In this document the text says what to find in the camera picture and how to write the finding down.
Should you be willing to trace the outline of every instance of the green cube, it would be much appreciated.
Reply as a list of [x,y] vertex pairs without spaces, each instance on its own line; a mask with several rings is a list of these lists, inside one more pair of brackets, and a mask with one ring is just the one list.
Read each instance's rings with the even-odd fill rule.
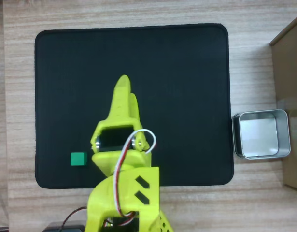
[[71,166],[85,166],[87,164],[86,152],[71,152]]

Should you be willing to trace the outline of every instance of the silver box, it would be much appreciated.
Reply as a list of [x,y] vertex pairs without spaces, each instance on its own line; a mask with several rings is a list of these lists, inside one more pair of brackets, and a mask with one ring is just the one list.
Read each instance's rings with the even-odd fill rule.
[[291,151],[288,115],[284,110],[236,114],[232,129],[234,151],[241,158],[280,158]]

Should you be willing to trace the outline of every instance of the mat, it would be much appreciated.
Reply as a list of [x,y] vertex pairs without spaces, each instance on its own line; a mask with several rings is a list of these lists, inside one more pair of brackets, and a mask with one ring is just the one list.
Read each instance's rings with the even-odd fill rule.
[[[90,139],[113,88],[131,81],[157,137],[162,186],[222,185],[233,176],[228,34],[220,24],[43,31],[35,41],[36,166],[43,188],[94,188],[105,176]],[[86,166],[70,166],[71,152]]]

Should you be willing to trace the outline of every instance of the cardboard box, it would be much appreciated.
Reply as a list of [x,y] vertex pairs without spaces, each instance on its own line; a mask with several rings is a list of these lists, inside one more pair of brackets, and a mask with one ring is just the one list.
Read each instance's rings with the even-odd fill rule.
[[277,108],[289,116],[291,153],[283,160],[283,182],[297,188],[297,18],[272,42]]

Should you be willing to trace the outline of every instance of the yellow robotic arm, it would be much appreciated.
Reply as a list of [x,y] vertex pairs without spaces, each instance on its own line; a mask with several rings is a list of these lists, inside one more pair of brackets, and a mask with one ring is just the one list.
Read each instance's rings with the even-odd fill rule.
[[[90,194],[87,213],[88,220],[85,232],[124,231],[123,226],[114,223],[105,226],[108,218],[113,221],[121,218],[115,208],[113,173],[121,150],[102,150],[102,134],[119,133],[121,130],[142,129],[136,97],[131,93],[130,80],[123,75],[118,80],[113,93],[109,116],[100,121],[92,136],[94,151],[92,161],[107,176]],[[132,149],[126,153],[121,167],[118,190],[120,206],[123,212],[136,212],[137,232],[173,232],[165,215],[159,209],[159,168],[151,167],[151,152],[145,153],[149,145],[143,132],[138,132]]]

